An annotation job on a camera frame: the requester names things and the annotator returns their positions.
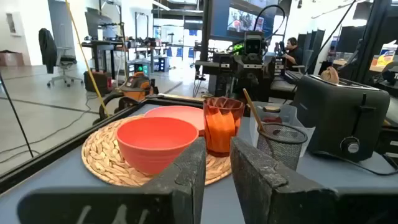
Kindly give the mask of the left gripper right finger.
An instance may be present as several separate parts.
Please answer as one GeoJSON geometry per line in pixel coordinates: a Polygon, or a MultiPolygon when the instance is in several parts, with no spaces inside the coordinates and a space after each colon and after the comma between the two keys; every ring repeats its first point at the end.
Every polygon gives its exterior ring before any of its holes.
{"type": "Polygon", "coordinates": [[[246,223],[397,223],[396,189],[329,189],[238,137],[231,166],[246,223]]]}

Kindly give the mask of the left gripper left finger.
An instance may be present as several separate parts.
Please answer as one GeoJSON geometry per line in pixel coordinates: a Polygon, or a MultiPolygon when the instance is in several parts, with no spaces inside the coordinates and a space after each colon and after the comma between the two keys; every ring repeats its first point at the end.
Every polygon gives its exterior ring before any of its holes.
{"type": "Polygon", "coordinates": [[[17,216],[21,223],[199,223],[205,159],[198,138],[141,187],[38,189],[19,201],[17,216]]]}

